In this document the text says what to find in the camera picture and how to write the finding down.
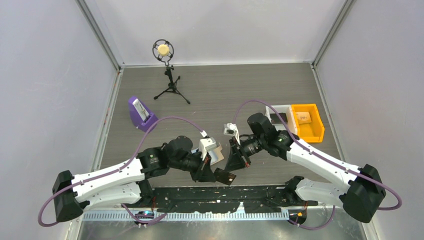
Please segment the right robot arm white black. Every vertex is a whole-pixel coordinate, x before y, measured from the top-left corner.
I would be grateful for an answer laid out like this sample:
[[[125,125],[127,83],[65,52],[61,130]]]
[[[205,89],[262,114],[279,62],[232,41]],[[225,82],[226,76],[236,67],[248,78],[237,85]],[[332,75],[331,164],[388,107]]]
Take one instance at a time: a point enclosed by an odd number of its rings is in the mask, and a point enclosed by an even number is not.
[[[382,201],[386,190],[378,170],[348,164],[306,143],[287,129],[278,130],[262,113],[247,119],[251,134],[239,134],[234,123],[223,126],[230,136],[230,154],[225,170],[235,171],[251,165],[250,156],[266,151],[273,157],[301,165],[320,175],[326,182],[294,176],[285,183],[282,195],[291,205],[315,201],[343,208],[355,220],[369,223]]]

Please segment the beige leather card holder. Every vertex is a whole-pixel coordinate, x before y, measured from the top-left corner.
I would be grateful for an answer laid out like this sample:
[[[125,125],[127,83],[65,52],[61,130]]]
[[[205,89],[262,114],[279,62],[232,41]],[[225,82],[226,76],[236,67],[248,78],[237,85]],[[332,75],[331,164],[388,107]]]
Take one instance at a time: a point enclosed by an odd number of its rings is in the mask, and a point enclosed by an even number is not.
[[[216,164],[217,162],[221,161],[224,159],[224,156],[222,154],[222,147],[221,145],[217,142],[218,147],[214,150],[211,150],[208,152],[205,160],[207,160],[208,163],[210,163],[211,165]],[[202,157],[201,157],[201,152],[199,151],[199,147],[192,150],[191,153],[194,154],[199,154],[200,160],[199,162],[202,164],[204,161],[202,161]]]

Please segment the black credit card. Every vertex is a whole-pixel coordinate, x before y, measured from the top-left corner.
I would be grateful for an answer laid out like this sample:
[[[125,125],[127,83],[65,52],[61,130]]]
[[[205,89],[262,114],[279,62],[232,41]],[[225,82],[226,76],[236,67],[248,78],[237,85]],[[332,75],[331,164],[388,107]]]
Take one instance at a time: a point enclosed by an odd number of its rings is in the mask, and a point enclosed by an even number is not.
[[[230,186],[234,182],[235,178],[237,177],[235,174],[221,168],[216,168],[215,171],[213,172],[213,175],[217,182],[227,186]]]

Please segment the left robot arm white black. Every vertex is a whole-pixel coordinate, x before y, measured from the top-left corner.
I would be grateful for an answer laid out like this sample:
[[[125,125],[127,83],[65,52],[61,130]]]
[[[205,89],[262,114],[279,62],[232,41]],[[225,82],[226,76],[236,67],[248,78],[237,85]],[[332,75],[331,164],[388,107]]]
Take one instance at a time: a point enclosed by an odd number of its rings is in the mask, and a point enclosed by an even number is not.
[[[149,179],[165,175],[169,169],[190,173],[194,182],[214,183],[211,170],[214,150],[220,145],[212,137],[193,142],[178,136],[161,146],[146,148],[134,158],[95,172],[60,172],[52,188],[55,219],[67,222],[96,207],[139,204],[148,207],[154,199]]]

